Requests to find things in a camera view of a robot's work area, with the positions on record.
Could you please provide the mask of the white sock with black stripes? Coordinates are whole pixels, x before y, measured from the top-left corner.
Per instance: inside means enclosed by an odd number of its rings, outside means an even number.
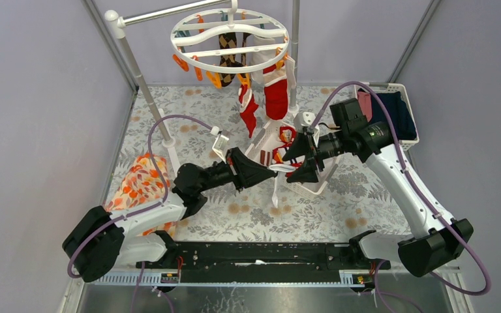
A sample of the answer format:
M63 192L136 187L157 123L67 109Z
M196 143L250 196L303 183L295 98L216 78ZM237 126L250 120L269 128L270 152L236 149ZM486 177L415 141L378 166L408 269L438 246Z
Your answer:
M282 181L282 178L287 174L287 173L292 173L296 170L296 167L292 165L287 165L287 164L272 164L268 166L268 169L275 172L276 176L274 178L274 185L273 185L273 193L271 197L272 204L275 208L279 207L279 197L278 197L278 189L279 189L279 184Z

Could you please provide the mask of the white round clip hanger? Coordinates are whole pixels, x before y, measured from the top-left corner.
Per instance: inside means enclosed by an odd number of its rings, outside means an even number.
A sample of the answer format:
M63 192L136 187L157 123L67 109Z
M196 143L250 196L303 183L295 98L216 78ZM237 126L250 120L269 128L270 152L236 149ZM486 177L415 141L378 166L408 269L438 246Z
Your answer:
M275 18L233 6L205 10L178 22L170 35L173 60L184 71L239 74L278 67L288 56L289 32Z

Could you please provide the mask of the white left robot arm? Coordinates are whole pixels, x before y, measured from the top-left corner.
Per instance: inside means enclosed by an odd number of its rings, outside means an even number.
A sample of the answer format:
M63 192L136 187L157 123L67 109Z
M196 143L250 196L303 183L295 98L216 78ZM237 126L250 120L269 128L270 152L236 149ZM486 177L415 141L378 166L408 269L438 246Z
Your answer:
M232 184L242 191L276 175L237 147L227 151L224 161L206 168L183 164L173 189L162 199L118 213L108 212L101 205L88 210L62 244L69 258L67 274L93 282L114 267L140 261L170 267L176 259L175 248L160 235L144 235L144 231L195 215L207 202L202 194L206 190Z

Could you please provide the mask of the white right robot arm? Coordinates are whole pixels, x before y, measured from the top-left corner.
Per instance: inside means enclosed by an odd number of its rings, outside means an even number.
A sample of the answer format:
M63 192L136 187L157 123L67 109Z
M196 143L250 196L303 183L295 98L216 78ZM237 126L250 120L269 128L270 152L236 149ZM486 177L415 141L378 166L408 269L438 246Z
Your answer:
M389 125L368 124L354 98L333 104L330 110L337 127L322 136L312 126L313 113L295 116L297 135L282 159L303 157L304 161L287 182L316 183L325 160L351 153L385 185L411 231L410 235L388 235L370 230L351 238L350 264L363 269L373 260L387 260L422 277L457 259L474 232L473 226L466 218L457 220L437 202L394 142Z

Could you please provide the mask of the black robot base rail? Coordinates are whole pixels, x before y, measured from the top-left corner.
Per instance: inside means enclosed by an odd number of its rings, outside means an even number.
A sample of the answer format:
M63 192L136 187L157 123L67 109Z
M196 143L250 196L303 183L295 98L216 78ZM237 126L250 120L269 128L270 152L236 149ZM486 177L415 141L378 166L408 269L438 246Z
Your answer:
M390 262L367 259L357 243L199 242L166 240L158 261L139 261L137 268L159 269L182 284L340 284L362 287L372 282L376 266Z

